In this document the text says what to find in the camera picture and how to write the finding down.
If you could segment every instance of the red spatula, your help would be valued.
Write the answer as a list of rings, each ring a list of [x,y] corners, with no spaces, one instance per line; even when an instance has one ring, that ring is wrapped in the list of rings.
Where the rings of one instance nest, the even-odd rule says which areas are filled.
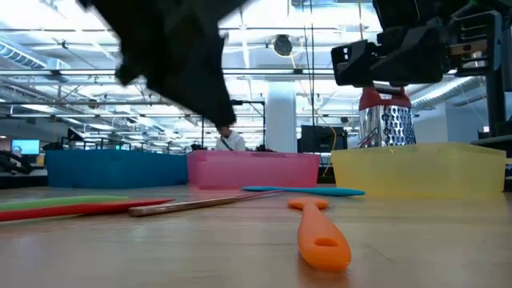
[[[44,218],[55,216],[67,216],[78,214],[108,214],[128,211],[132,207],[158,205],[171,202],[171,198],[136,199],[104,203],[88,203],[66,206],[53,206],[25,210],[9,210],[0,212],[0,222],[25,220],[32,218]]]

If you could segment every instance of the monitor screen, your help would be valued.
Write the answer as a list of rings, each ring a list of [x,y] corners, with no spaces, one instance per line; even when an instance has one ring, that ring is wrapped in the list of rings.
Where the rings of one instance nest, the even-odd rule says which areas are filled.
[[[39,154],[39,140],[13,140],[10,148],[21,155],[36,155]]]

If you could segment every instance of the white column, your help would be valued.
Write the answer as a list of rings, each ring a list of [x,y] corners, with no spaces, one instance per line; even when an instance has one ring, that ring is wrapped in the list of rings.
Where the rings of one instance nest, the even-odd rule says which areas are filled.
[[[266,99],[266,144],[277,152],[297,152],[294,82],[270,82]]]

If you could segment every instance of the orange spatula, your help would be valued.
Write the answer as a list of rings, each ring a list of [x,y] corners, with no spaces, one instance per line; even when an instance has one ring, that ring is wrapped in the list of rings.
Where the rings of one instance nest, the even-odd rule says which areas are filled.
[[[302,210],[298,249],[306,262],[322,270],[344,270],[352,259],[342,232],[321,211],[329,205],[316,197],[292,198],[288,207]]]

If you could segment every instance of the table surface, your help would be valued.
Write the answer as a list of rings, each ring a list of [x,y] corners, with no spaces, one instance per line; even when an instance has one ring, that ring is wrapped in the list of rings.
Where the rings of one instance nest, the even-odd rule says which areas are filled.
[[[0,190],[0,202],[71,195],[177,200],[237,191]],[[1,287],[511,287],[512,198],[328,198],[353,255],[347,271],[308,266],[300,212],[280,194],[147,218],[126,214],[0,223]]]

